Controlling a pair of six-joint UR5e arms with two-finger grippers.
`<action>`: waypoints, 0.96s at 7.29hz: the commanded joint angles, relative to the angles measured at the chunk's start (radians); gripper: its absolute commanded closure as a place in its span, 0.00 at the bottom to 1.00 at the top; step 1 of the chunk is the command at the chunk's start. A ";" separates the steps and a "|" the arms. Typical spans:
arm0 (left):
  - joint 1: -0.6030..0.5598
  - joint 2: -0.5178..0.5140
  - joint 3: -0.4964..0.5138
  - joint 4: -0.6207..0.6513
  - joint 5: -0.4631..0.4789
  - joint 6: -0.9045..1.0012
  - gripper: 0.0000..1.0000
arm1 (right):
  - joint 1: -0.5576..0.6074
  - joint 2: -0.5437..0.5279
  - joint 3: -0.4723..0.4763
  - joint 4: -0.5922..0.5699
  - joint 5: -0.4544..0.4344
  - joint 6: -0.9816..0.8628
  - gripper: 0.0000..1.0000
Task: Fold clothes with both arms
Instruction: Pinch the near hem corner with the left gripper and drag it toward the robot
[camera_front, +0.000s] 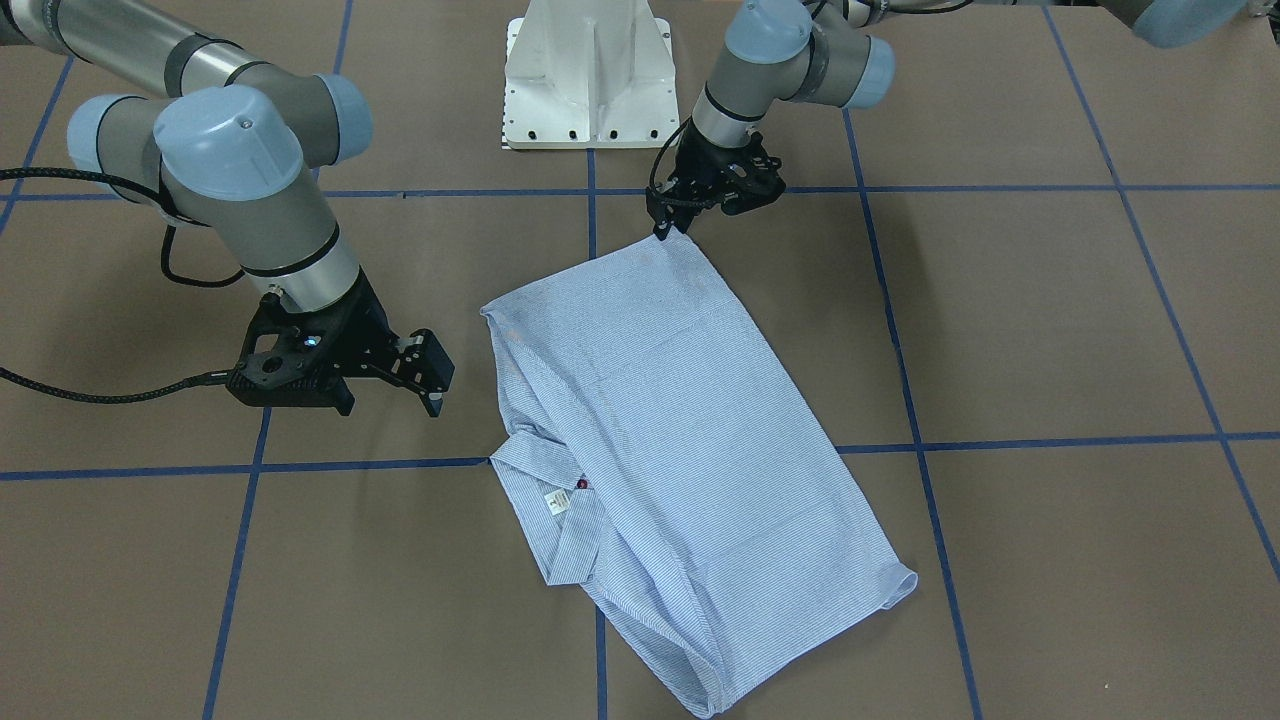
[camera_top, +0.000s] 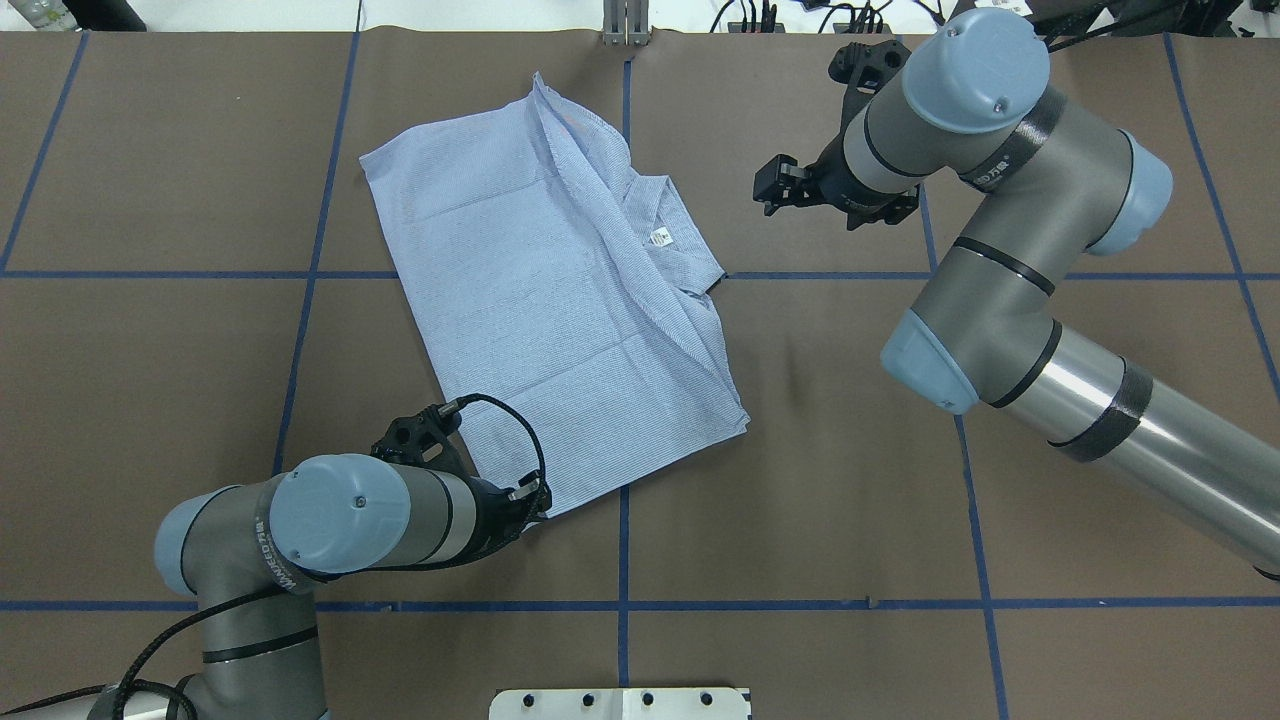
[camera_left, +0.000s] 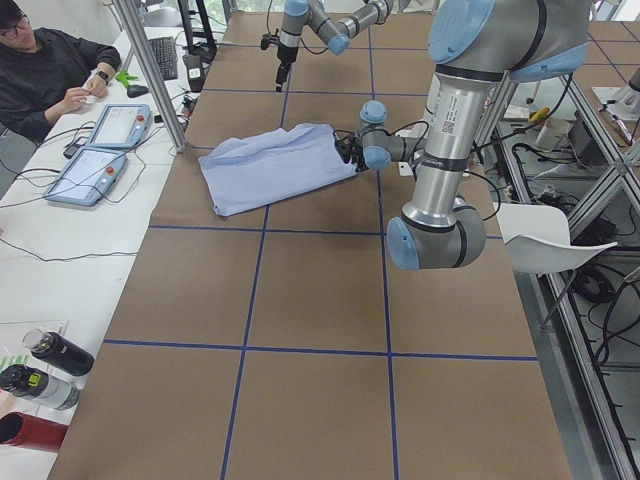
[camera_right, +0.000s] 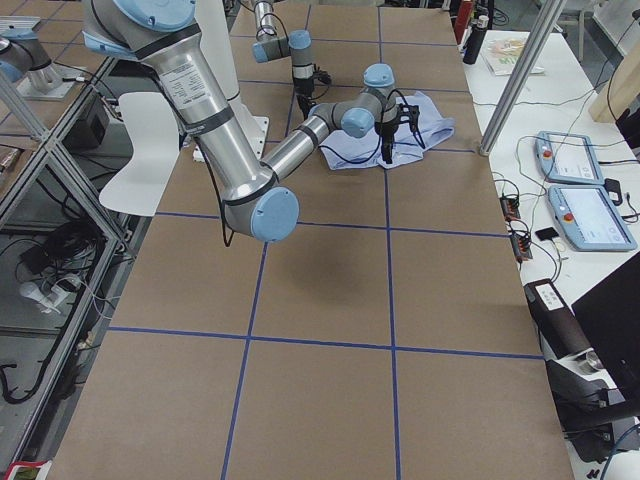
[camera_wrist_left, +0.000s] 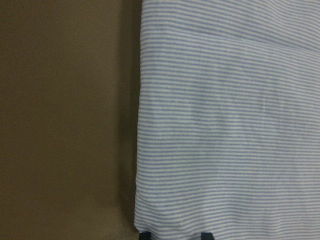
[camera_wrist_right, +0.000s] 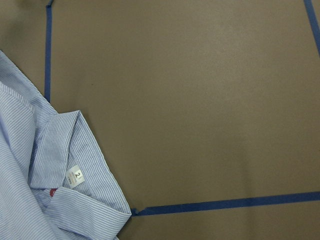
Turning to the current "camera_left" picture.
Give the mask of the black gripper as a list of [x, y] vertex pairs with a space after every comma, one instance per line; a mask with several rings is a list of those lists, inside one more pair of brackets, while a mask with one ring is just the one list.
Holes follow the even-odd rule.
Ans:
[[281, 92], [290, 74], [290, 66], [293, 65], [298, 56], [298, 46], [287, 46], [283, 43], [278, 44], [277, 58], [280, 61], [280, 65], [276, 71], [275, 78], [275, 91]]
[[334, 138], [334, 147], [345, 164], [359, 167], [361, 162], [361, 145], [356, 137], [351, 134], [342, 138]]

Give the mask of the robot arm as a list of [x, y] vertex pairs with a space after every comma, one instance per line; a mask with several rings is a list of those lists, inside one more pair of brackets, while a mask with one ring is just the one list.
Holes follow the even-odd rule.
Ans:
[[503, 78], [533, 82], [578, 69], [590, 8], [588, 1], [448, 1], [430, 30], [438, 91], [425, 138], [390, 135], [383, 104], [363, 105], [359, 128], [335, 143], [343, 161], [372, 170], [417, 163], [413, 197], [386, 229], [397, 267], [458, 268], [480, 256], [483, 220], [457, 192], [489, 91]]
[[281, 92], [287, 82], [305, 27], [308, 27], [334, 55], [342, 54], [353, 38], [372, 25], [383, 24], [392, 13], [393, 1], [365, 1], [364, 5], [346, 17], [333, 20], [321, 1], [286, 1], [281, 27], [270, 38], [263, 36], [261, 48], [269, 44], [277, 47], [278, 66], [275, 90]]

